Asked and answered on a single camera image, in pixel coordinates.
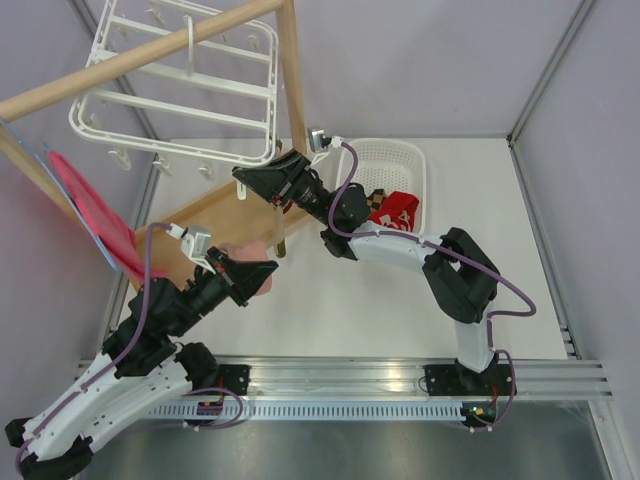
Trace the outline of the pink sock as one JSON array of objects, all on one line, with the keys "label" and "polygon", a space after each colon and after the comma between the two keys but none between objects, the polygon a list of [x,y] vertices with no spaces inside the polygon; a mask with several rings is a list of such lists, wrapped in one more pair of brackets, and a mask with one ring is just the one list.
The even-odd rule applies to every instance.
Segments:
[{"label": "pink sock", "polygon": [[[222,243],[218,246],[230,259],[236,262],[267,262],[271,261],[267,254],[266,244],[259,239],[251,240],[243,244]],[[244,280],[236,282],[239,288],[246,287]],[[253,296],[261,296],[269,293],[272,289],[272,276],[269,275],[261,284]]]}]

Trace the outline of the brown argyle sock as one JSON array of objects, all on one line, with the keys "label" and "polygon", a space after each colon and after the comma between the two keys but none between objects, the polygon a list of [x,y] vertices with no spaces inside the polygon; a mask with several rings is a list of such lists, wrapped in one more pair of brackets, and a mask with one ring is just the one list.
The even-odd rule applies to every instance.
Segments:
[{"label": "brown argyle sock", "polygon": [[378,212],[388,198],[384,189],[375,189],[367,197],[367,205],[371,213]]}]

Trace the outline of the red sock white print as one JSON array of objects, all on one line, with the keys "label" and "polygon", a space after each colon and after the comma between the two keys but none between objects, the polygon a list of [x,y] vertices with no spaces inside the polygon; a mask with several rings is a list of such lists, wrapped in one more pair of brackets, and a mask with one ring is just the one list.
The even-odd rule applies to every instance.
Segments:
[{"label": "red sock white print", "polygon": [[368,219],[377,225],[412,232],[414,228],[414,217],[407,210],[381,210],[371,213]]}]

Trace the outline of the plain red sock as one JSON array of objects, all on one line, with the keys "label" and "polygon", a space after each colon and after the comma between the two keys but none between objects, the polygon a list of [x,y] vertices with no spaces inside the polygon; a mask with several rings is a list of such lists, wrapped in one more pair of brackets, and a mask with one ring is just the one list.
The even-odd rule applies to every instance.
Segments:
[{"label": "plain red sock", "polygon": [[394,191],[382,204],[381,209],[388,214],[392,220],[413,223],[419,206],[420,200],[415,195]]}]

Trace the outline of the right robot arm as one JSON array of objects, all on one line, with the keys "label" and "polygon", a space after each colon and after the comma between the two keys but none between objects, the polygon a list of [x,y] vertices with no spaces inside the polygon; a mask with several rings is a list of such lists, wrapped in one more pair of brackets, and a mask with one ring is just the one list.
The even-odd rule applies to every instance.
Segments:
[{"label": "right robot arm", "polygon": [[381,226],[369,218],[362,185],[346,179],[327,190],[296,150],[267,166],[236,167],[232,175],[267,203],[293,203],[325,225],[320,236],[334,257],[387,263],[422,275],[437,305],[455,322],[460,388],[478,394],[497,383],[498,355],[490,347],[485,311],[497,295],[498,270],[465,230],[420,238]]}]

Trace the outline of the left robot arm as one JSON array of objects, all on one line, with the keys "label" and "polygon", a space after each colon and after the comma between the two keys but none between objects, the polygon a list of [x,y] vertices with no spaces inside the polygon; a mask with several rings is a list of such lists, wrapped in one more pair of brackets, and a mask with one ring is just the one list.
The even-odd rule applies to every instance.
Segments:
[{"label": "left robot arm", "polygon": [[130,316],[74,384],[41,414],[6,425],[20,476],[70,479],[155,407],[220,389],[220,365],[210,350],[174,341],[226,300],[246,306],[277,267],[272,260],[233,260],[212,248],[184,289],[148,278],[129,303]]}]

